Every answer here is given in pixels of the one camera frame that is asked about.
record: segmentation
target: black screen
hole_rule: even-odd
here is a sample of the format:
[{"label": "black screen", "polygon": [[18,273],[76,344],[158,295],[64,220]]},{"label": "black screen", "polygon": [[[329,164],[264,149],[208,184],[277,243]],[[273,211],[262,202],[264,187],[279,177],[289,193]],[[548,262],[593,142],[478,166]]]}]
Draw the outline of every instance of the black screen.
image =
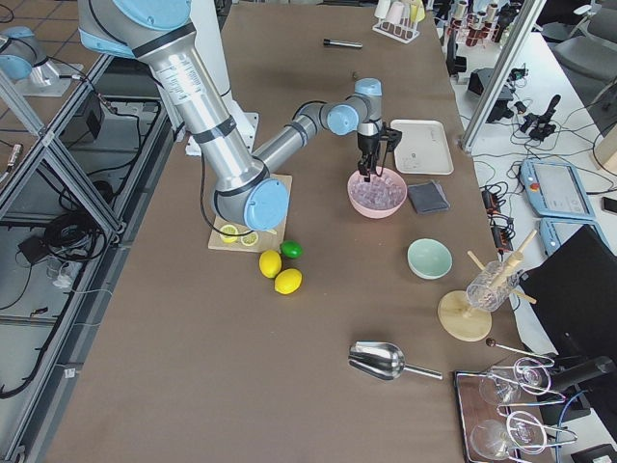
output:
[{"label": "black screen", "polygon": [[[617,362],[617,258],[589,227],[581,227],[521,286],[559,356]],[[617,439],[617,374],[582,384],[592,407]]]}]

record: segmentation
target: glass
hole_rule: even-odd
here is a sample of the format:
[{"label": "glass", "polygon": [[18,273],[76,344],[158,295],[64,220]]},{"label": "glass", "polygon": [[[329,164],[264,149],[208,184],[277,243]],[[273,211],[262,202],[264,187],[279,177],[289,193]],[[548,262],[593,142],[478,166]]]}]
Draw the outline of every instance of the glass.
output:
[{"label": "glass", "polygon": [[546,428],[552,429],[527,412],[513,412],[508,415],[506,423],[497,420],[479,423],[471,432],[471,446],[489,460],[526,462],[519,458],[516,450],[538,454],[546,447],[557,445],[549,444]]},{"label": "glass", "polygon": [[503,263],[489,262],[469,284],[466,293],[469,304],[473,308],[484,312],[496,311],[519,284],[518,275],[513,275],[505,279],[502,284],[493,286],[496,276],[502,271]]},{"label": "glass", "polygon": [[[563,403],[565,396],[552,391],[550,374],[542,362],[531,357],[521,357],[514,365],[493,365],[480,380],[480,396],[488,403],[498,407],[528,406],[537,407]],[[519,402],[521,391],[531,395],[554,395],[544,401]]]}]

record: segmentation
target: power adapter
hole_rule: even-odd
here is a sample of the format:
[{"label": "power adapter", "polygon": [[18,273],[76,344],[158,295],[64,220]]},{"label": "power adapter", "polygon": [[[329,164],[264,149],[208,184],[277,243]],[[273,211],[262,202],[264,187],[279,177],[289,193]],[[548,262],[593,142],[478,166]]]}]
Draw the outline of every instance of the power adapter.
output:
[{"label": "power adapter", "polygon": [[513,251],[512,242],[506,236],[505,230],[504,227],[500,227],[499,225],[491,226],[491,234],[493,235],[495,247],[501,252]]},{"label": "power adapter", "polygon": [[486,209],[487,214],[495,214],[500,212],[499,199],[495,193],[491,193],[488,190],[482,190],[482,203]]},{"label": "power adapter", "polygon": [[30,265],[34,265],[49,254],[47,247],[38,236],[30,236],[19,243],[17,247],[26,260],[30,262]]},{"label": "power adapter", "polygon": [[519,114],[524,114],[527,112],[527,107],[522,101],[517,101],[516,103],[514,103],[514,106],[517,108]]}]

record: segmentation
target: black cylinder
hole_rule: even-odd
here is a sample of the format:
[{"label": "black cylinder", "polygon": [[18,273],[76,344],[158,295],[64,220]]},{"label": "black cylinder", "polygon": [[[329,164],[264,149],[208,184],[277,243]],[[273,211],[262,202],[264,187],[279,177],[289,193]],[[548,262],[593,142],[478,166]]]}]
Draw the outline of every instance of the black cylinder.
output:
[{"label": "black cylinder", "polygon": [[565,391],[575,384],[588,381],[603,374],[615,371],[615,364],[606,356],[596,357],[576,367],[568,368],[551,377],[554,391]]}]

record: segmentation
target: chair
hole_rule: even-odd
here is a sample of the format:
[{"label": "chair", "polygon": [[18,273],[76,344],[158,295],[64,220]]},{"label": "chair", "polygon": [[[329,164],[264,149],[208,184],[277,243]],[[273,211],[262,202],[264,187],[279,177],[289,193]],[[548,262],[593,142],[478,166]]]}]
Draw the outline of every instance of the chair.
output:
[{"label": "chair", "polygon": [[552,49],[564,68],[604,83],[592,104],[617,84],[617,10],[612,6],[611,1],[608,8],[601,8],[591,16],[582,36],[563,41]]}]

